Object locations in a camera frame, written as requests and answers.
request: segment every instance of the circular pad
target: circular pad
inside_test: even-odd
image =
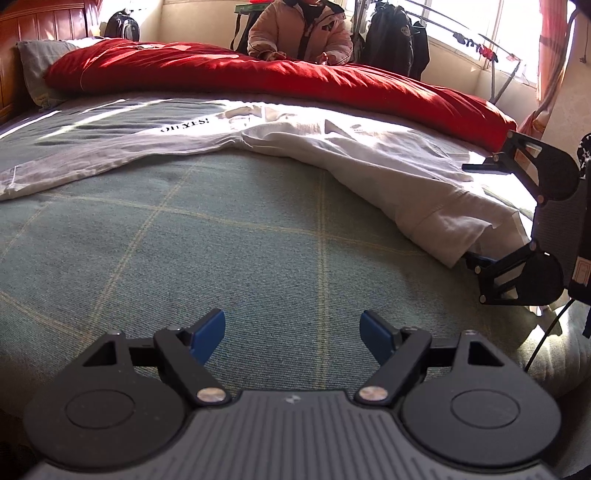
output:
[[[460,465],[505,468],[538,456],[560,428],[554,400],[531,378],[484,367],[435,378],[404,400],[401,418],[427,450]]]
[[[79,371],[64,371],[25,411],[31,445],[50,462],[123,468],[158,452],[182,427],[183,402],[159,380],[117,367]]]
[[[108,429],[122,424],[134,414],[135,402],[117,390],[93,390],[68,403],[66,415],[84,429]]]
[[[500,429],[517,418],[519,405],[504,393],[472,390],[455,396],[452,413],[470,427]]]

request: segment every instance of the wall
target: wall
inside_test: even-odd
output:
[[[431,60],[421,81],[464,93],[474,92],[480,74],[480,65],[474,60],[434,38],[429,38],[429,56]]]
[[[509,76],[504,72],[495,72],[495,89],[498,92]],[[491,71],[481,70],[473,95],[489,100],[491,98]],[[497,101],[496,106],[513,118],[519,125],[531,112],[538,108],[535,86],[513,79]]]
[[[160,17],[163,0],[103,0],[100,6],[99,22],[101,33],[111,15],[123,8],[133,9],[131,16],[139,25],[141,41],[160,41]]]
[[[587,18],[574,23],[573,43],[562,88],[542,140],[576,157],[579,142],[591,132],[591,50],[588,63],[579,61],[587,41]]]
[[[236,5],[248,0],[166,0],[160,41],[194,41],[229,48],[234,36]],[[242,17],[242,26],[246,17]]]

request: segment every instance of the black cable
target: black cable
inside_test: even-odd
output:
[[[538,343],[538,346],[535,348],[534,353],[531,354],[530,361],[527,362],[527,365],[523,369],[524,372],[527,372],[530,369],[531,364],[533,363],[535,356],[540,351],[540,348],[542,348],[542,344],[548,338],[548,335],[550,335],[550,332],[556,326],[556,324],[560,320],[560,317],[562,317],[562,314],[564,312],[566,312],[573,303],[574,303],[574,299],[570,299],[567,302],[567,304],[564,306],[564,308],[562,309],[562,311],[556,316],[556,318],[554,319],[554,321],[550,324],[550,326],[548,327],[548,330],[546,330],[546,332],[544,333],[544,336],[542,337],[542,340],[540,340],[540,342]]]
[[[581,63],[587,63],[587,45],[589,45],[589,20],[587,20],[587,38],[585,39],[585,53],[579,60]]]

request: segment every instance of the metal screw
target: metal screw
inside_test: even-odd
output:
[[[365,401],[382,401],[388,398],[388,390],[382,387],[363,387],[359,396]]]
[[[204,403],[220,403],[226,398],[226,392],[218,387],[202,388],[197,392],[197,398]]]

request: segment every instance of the person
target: person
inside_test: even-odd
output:
[[[261,60],[347,63],[353,51],[345,11],[327,0],[275,0],[248,34],[248,54]]]

